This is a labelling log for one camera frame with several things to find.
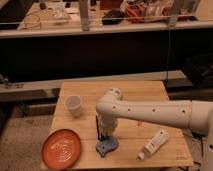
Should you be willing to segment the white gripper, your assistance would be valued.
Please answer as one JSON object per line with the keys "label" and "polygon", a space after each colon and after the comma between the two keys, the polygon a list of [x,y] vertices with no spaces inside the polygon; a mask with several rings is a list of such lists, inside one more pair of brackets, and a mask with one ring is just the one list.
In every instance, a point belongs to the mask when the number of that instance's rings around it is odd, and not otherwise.
{"label": "white gripper", "polygon": [[112,116],[98,114],[98,126],[101,134],[98,133],[98,140],[102,141],[102,136],[111,136],[116,130],[118,120]]}

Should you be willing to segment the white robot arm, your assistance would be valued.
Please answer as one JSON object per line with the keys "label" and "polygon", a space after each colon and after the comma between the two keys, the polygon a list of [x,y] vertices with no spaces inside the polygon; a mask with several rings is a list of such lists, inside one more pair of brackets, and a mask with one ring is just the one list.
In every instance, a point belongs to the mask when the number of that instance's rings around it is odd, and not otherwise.
{"label": "white robot arm", "polygon": [[124,118],[187,129],[207,137],[201,171],[213,171],[213,102],[197,100],[124,101],[110,88],[96,104],[103,136],[111,135]]}

